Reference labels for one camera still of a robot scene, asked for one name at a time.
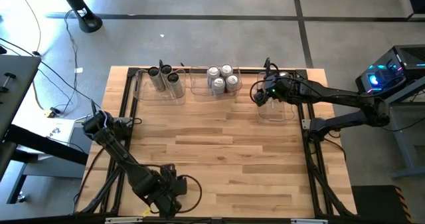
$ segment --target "transparent container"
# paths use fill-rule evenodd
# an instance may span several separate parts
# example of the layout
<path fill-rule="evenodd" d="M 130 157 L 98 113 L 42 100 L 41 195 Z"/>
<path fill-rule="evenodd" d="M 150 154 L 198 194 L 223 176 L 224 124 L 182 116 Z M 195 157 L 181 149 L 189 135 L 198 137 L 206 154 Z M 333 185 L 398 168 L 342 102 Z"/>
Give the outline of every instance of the transparent container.
<path fill-rule="evenodd" d="M 240 75 L 239 66 L 232 66 L 232 74 L 236 75 L 239 79 L 238 86 L 232 92 L 224 91 L 222 94 L 213 94 L 207 81 L 207 66 L 192 66 L 189 69 L 189 76 L 191 77 L 191 92 L 194 94 L 194 98 L 199 102 L 208 102 L 215 100 L 225 100 L 236 98 L 239 94 L 239 90 L 242 88 L 242 76 Z"/>
<path fill-rule="evenodd" d="M 263 80 L 265 72 L 258 74 L 257 80 Z M 263 83 L 258 83 L 255 89 L 261 89 Z M 267 103 L 263 106 L 258 107 L 257 121 L 261 124 L 267 123 L 285 123 L 286 121 L 293 120 L 295 118 L 294 105 L 288 104 L 287 102 L 279 102 L 272 98 L 269 98 Z"/>
<path fill-rule="evenodd" d="M 175 74 L 179 75 L 179 81 L 181 84 L 182 92 L 173 92 L 172 87 L 166 84 L 166 89 L 162 92 L 158 92 L 148 73 L 145 69 L 140 69 L 135 74 L 135 83 L 133 95 L 136 99 L 146 106 L 174 106 L 183 105 L 186 101 L 186 72 L 183 69 L 173 70 Z"/>

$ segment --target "black metal frame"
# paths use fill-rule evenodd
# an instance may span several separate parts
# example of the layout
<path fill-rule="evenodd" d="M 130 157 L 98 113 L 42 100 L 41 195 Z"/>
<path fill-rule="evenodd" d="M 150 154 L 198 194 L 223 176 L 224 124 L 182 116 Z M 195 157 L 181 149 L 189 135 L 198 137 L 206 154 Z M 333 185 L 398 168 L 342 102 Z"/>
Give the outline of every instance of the black metal frame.
<path fill-rule="evenodd" d="M 126 78 L 126 85 L 124 87 L 124 93 L 120 108 L 120 116 L 125 116 L 126 114 L 126 108 L 128 104 L 128 96 L 131 89 L 131 80 L 136 74 L 136 72 L 140 68 L 128 68 L 127 71 L 127 78 Z M 264 72 L 265 69 L 255 69 L 255 68 L 249 68 L 249 69 L 241 69 L 241 74 L 258 74 L 260 72 Z M 283 70 L 285 72 L 288 72 L 292 75 L 298 75 L 303 78 L 307 78 L 307 71 L 304 69 L 299 70 Z M 137 109 L 137 99 L 133 97 L 131 108 L 130 108 L 130 117 L 135 118 Z M 333 205 L 335 207 L 339 206 L 343 209 L 345 207 L 343 204 L 338 200 L 337 196 L 334 194 L 334 192 L 331 190 L 331 188 L 327 184 L 327 178 L 325 173 L 325 167 L 324 167 L 324 160 L 323 155 L 321 152 L 321 146 L 319 142 L 315 142 L 315 153 L 317 158 L 317 164 L 316 166 L 314 163 L 312 163 L 311 158 L 311 150 L 310 150 L 310 141 L 307 138 L 307 135 L 305 135 L 305 130 L 303 129 L 302 120 L 305 119 L 304 109 L 303 105 L 297 105 L 297 111 L 298 111 L 298 117 L 299 117 L 299 126 L 301 128 L 301 134 L 302 134 L 302 140 L 303 140 L 303 147 L 304 147 L 304 153 L 305 153 L 305 160 L 307 164 L 307 174 L 309 179 L 309 186 L 311 190 L 311 200 L 313 202 L 313 211 L 315 215 L 315 219 L 325 219 L 328 220 L 330 223 L 388 223 L 388 221 L 377 221 L 377 220 L 371 220 L 371 219 L 363 219 L 359 216 L 354 215 L 348 215 L 344 212 L 341 213 L 341 215 L 334 215 L 333 214 Z M 310 118 L 314 118 L 314 108 L 312 104 L 307 104 L 307 111 Z M 124 147 L 128 150 L 129 145 L 131 142 L 131 136 L 129 136 L 124 143 Z M 73 213 L 72 215 L 64 215 L 64 216 L 58 216 L 58 217 L 40 217 L 40 218 L 34 218 L 34 219 L 18 219 L 13 221 L 0 221 L 0 224 L 2 223 L 28 223 L 28 221 L 31 220 L 31 223 L 58 223 L 61 222 L 62 224 L 67 223 L 105 223 L 105 218 L 108 217 L 119 217 L 118 211 L 120 208 L 120 201 L 122 196 L 122 191 L 124 188 L 124 175 L 125 173 L 122 171 L 119 171 L 116 167 L 115 162 L 113 159 L 110 160 L 110 165 L 108 168 L 108 174 L 106 178 L 106 182 L 104 186 L 101 188 L 100 192 L 96 195 L 96 198 L 91 202 L 91 205 L 83 212 L 79 213 Z M 107 212 L 107 204 L 108 204 L 108 198 L 109 198 L 109 192 L 110 187 L 112 186 L 112 183 L 114 182 L 115 178 L 118 177 L 118 184 L 116 188 L 116 194 L 114 198 L 114 204 L 109 212 Z M 325 208 L 326 208 L 326 214 L 324 214 L 320 208 L 319 205 L 319 196 L 317 194 L 317 187 L 316 187 L 316 180 L 319 182 L 319 184 L 322 186 L 323 189 L 323 195 L 325 197 Z M 102 202 L 102 206 L 100 209 L 100 213 L 94 213 L 97 205 Z M 290 219 L 290 218 L 237 218 L 237 217 L 221 217 L 221 218 L 215 218 L 215 217 L 176 217 L 173 220 L 165 220 L 161 219 L 159 217 L 145 217 L 143 218 L 144 223 L 170 223 L 170 222 L 176 222 L 176 223 L 182 223 L 182 222 L 188 222 L 188 223 L 194 223 L 196 222 L 203 222 L 203 223 L 211 223 L 211 224 L 223 224 L 223 223 L 291 223 L 294 219 L 297 219 L 296 217 Z"/>

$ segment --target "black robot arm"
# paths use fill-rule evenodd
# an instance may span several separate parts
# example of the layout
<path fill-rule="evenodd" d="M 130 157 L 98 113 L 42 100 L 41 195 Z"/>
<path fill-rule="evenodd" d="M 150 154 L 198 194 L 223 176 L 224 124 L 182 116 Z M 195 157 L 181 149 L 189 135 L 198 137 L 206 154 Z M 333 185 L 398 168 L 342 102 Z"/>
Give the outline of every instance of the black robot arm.
<path fill-rule="evenodd" d="M 103 146 L 125 171 L 133 192 L 148 206 L 154 203 L 160 217 L 172 218 L 181 209 L 176 197 L 186 194 L 187 180 L 184 177 L 176 177 L 173 164 L 161 166 L 161 173 L 158 173 L 135 160 L 118 141 L 131 135 L 131 123 L 131 119 L 112 118 L 109 113 L 99 110 L 83 123 L 83 129 L 84 133 Z"/>
<path fill-rule="evenodd" d="M 330 118 L 314 118 L 307 124 L 309 137 L 323 141 L 330 130 L 340 130 L 362 124 L 386 126 L 389 123 L 388 104 L 378 96 L 358 94 L 356 92 L 327 88 L 318 82 L 301 77 L 292 77 L 288 73 L 266 75 L 260 81 L 263 85 L 253 97 L 258 106 L 267 103 L 269 98 L 289 104 L 328 102 L 360 108 L 359 111 Z"/>

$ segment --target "wooden tabletop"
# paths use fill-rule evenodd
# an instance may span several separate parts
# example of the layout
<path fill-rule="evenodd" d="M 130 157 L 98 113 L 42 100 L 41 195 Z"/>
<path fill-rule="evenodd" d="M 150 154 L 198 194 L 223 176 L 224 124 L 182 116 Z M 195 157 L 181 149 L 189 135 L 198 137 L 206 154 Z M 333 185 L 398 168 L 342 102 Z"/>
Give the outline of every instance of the wooden tabletop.
<path fill-rule="evenodd" d="M 113 66 L 110 71 L 102 109 L 112 116 L 118 116 L 120 111 L 127 70 L 128 66 Z M 307 69 L 307 73 L 310 80 L 327 85 L 323 69 Z M 200 205 L 178 216 L 314 216 L 297 108 L 293 109 L 294 119 L 287 122 L 270 123 L 259 118 L 258 109 L 249 97 L 249 89 L 255 81 L 256 74 L 243 74 L 243 87 L 232 100 L 197 102 L 187 82 L 186 103 L 182 106 L 164 108 L 138 103 L 136 117 L 143 123 L 133 130 L 130 153 L 140 163 L 174 163 L 177 175 L 191 175 L 202 185 Z M 291 118 L 294 114 L 290 105 L 286 105 L 286 116 Z M 331 104 L 314 104 L 314 109 L 317 117 L 334 116 Z M 100 149 L 99 145 L 92 145 L 86 170 Z M 322 142 L 322 150 L 329 185 L 346 208 L 355 213 L 341 150 L 327 142 Z M 84 186 L 78 210 L 87 206 L 104 183 L 109 158 L 104 152 L 96 162 Z M 109 207 L 114 190 L 113 186 Z M 320 188 L 318 193 L 325 211 Z M 198 187 L 188 180 L 188 194 L 179 197 L 183 209 L 191 207 L 198 195 Z M 141 215 L 146 209 L 125 180 L 120 215 Z"/>

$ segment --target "concrete floor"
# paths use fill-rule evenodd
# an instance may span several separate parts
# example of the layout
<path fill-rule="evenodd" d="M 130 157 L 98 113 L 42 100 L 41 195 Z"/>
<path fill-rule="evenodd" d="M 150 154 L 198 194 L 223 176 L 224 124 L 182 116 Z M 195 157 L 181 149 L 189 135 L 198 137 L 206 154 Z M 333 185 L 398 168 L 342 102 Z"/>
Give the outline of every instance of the concrete floor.
<path fill-rule="evenodd" d="M 73 79 L 73 54 L 62 19 L 43 14 L 67 12 L 64 0 L 28 0 L 42 29 L 40 53 L 69 83 Z M 97 13 L 141 15 L 296 15 L 294 0 L 85 0 Z M 403 17 L 398 0 L 301 0 L 305 16 Z M 23 0 L 0 0 L 0 36 L 28 51 L 37 46 L 38 31 Z M 234 62 L 262 66 L 270 56 L 280 67 L 305 68 L 297 21 L 164 21 L 103 20 L 97 32 L 80 31 L 70 19 L 70 31 L 78 44 L 78 89 L 101 103 L 112 65 L 152 65 L 161 58 L 169 64 L 205 65 Z M 354 79 L 393 45 L 424 43 L 425 23 L 307 22 L 305 24 L 313 65 L 324 68 L 330 86 L 355 90 Z M 71 93 L 51 72 L 46 74 Z M 45 109 L 63 104 L 63 96 L 43 76 L 35 84 Z M 90 112 L 89 101 L 73 100 L 66 118 Z M 350 108 L 335 106 L 336 115 Z M 342 131 L 352 185 L 396 184 L 406 196 L 416 222 L 425 222 L 425 179 L 393 181 L 389 175 L 404 167 L 391 133 L 360 126 Z M 12 163 L 0 183 L 0 219 L 64 215 L 72 209 L 79 179 L 31 177 L 23 191 L 27 203 L 5 205 L 20 164 Z"/>

